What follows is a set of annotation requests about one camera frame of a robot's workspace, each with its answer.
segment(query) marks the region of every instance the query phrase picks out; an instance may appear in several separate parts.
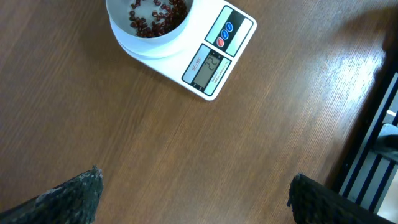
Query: white bowl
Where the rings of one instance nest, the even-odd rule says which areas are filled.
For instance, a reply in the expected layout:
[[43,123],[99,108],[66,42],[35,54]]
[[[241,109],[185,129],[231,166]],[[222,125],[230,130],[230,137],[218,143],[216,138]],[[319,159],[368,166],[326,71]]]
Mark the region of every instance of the white bowl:
[[[160,2],[166,3],[169,5],[168,0],[159,0]],[[106,0],[106,8],[108,10],[108,14],[110,19],[117,25],[117,27],[123,32],[123,36],[128,39],[132,39],[133,41],[135,40],[140,40],[143,42],[147,42],[150,44],[165,44],[167,42],[170,42],[171,40],[174,40],[178,35],[181,34],[181,32],[184,30],[184,28],[188,24],[188,20],[191,16],[191,9],[193,6],[193,2],[196,0],[185,0],[186,5],[187,5],[187,11],[188,15],[184,19],[184,21],[173,31],[169,32],[168,34],[165,34],[160,37],[153,37],[153,38],[141,38],[136,35],[136,30],[130,26],[131,21],[129,20],[130,18],[130,11],[131,9],[131,4],[135,2],[135,0]],[[151,27],[151,23],[154,20],[154,18],[151,16],[152,11],[160,10],[160,6],[155,6],[153,0],[141,0],[141,6],[136,8],[134,11],[136,12],[136,17],[144,17],[147,19],[147,23],[149,27]]]

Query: pile of red beads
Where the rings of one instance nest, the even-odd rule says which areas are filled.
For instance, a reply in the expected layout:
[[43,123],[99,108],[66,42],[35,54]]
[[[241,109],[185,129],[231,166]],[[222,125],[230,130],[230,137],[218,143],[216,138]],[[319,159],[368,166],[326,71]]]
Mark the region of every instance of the pile of red beads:
[[153,11],[154,22],[151,23],[152,28],[146,23],[145,18],[135,17],[136,12],[134,11],[141,5],[141,0],[136,0],[135,4],[131,4],[132,11],[130,11],[130,26],[137,30],[136,35],[138,37],[160,37],[168,34],[176,27],[178,27],[182,21],[186,18],[187,5],[185,0],[169,0],[169,4],[162,4],[159,0],[154,0],[155,6],[160,6],[160,10],[163,12]]

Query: bowl rim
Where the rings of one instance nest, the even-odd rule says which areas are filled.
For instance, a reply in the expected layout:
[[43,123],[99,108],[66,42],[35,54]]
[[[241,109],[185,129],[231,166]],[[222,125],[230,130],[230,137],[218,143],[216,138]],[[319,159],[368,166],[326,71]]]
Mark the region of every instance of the bowl rim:
[[112,1],[112,0],[106,0],[106,2],[105,2],[105,3],[106,3],[106,10],[107,10],[107,12],[108,12],[108,16],[109,16],[109,18],[117,25],[117,27],[118,27],[121,31],[123,31],[123,32],[126,33],[127,35],[130,35],[130,36],[132,36],[132,37],[134,37],[134,38],[137,38],[138,40],[157,40],[157,39],[161,39],[161,38],[163,38],[163,37],[167,37],[169,34],[172,34],[173,32],[175,32],[175,31],[177,30],[177,28],[180,27],[180,25],[183,24],[183,23],[190,17],[190,14],[192,13],[193,4],[195,3],[196,0],[192,0],[191,8],[190,8],[190,10],[188,11],[187,16],[186,16],[185,19],[181,22],[180,25],[178,25],[174,30],[172,30],[171,32],[169,32],[169,33],[167,33],[167,34],[165,34],[165,35],[162,35],[162,36],[160,36],[160,37],[151,37],[151,38],[148,38],[148,37],[145,37],[145,38],[144,38],[144,37],[138,37],[138,36],[136,36],[136,35],[129,34],[129,33],[126,32],[124,29],[122,29],[121,27],[119,27],[118,23],[114,21],[114,19],[113,19],[112,16],[111,16],[111,13],[109,12],[108,3],[109,3],[110,1]]

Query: digital kitchen scale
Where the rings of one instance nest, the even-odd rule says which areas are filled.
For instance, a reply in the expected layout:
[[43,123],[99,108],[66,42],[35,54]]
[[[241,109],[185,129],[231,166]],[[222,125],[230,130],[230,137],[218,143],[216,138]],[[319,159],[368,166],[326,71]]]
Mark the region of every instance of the digital kitchen scale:
[[193,1],[184,30],[170,42],[128,39],[111,19],[121,47],[133,58],[194,94],[214,100],[246,48],[257,22],[224,0]]

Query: wood grain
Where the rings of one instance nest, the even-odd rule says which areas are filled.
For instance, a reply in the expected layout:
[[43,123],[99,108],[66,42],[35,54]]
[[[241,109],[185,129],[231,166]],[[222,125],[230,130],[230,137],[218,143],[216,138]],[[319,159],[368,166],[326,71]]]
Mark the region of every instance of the wood grain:
[[289,183],[338,162],[396,3],[230,2],[259,26],[209,103],[125,54],[104,1],[0,0],[0,211],[96,164],[96,223],[293,223]]

